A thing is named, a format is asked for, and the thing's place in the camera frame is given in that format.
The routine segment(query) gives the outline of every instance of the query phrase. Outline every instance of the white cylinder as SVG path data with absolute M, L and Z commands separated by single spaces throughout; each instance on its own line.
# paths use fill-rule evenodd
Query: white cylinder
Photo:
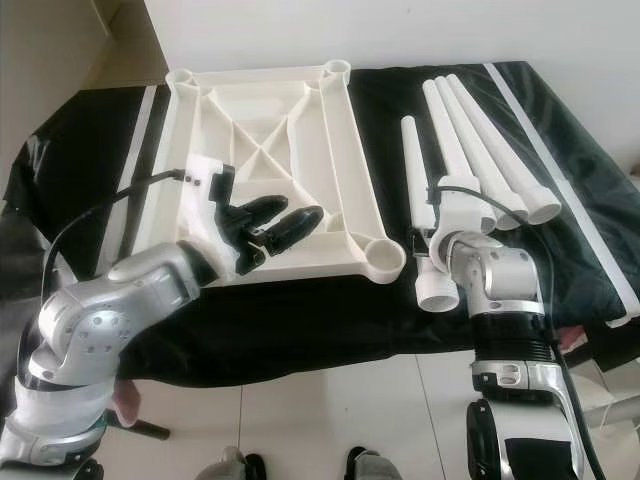
M 458 306 L 458 287 L 446 273 L 438 270 L 429 257 L 417 257 L 416 298 L 426 312 L 448 312 Z
M 540 185 L 458 77 L 448 75 L 447 81 L 507 182 L 527 206 L 529 223 L 538 225 L 555 217 L 562 207 L 553 192 Z
M 444 106 L 440 92 L 436 87 L 436 82 L 433 80 L 427 80 L 422 84 L 422 90 L 424 96 L 427 99 L 427 105 L 429 106 L 429 113 L 433 121 L 433 127 L 438 137 L 438 144 L 442 151 L 442 158 L 444 159 L 445 166 L 447 167 L 447 173 L 451 177 L 473 177 L 473 172 L 467 162 L 467 157 L 462 150 L 462 145 L 458 140 L 447 109 Z M 493 209 L 486 202 L 478 199 L 470 199 L 472 202 L 477 202 L 479 210 L 482 215 L 482 233 L 490 233 L 496 225 L 496 217 L 493 213 Z
M 451 90 L 444 77 L 436 78 L 436 85 L 442 97 L 453 128 L 458 135 L 462 149 L 467 156 L 471 170 L 480 180 L 480 188 L 491 199 L 501 203 L 514 212 L 523 221 L 527 220 L 529 211 L 522 198 L 509 187 L 498 166 L 494 163 L 489 151 L 482 143 L 480 136 L 473 128 L 471 121 L 464 113 L 460 102 Z M 519 223 L 500 209 L 494 209 L 496 226 L 500 230 L 511 230 Z
M 413 117 L 407 115 L 402 119 L 400 125 L 402 127 L 402 146 L 407 172 L 411 224 L 419 230 L 431 229 L 435 227 L 436 216 L 433 206 L 428 203 L 429 180 L 424 168 L 416 122 Z

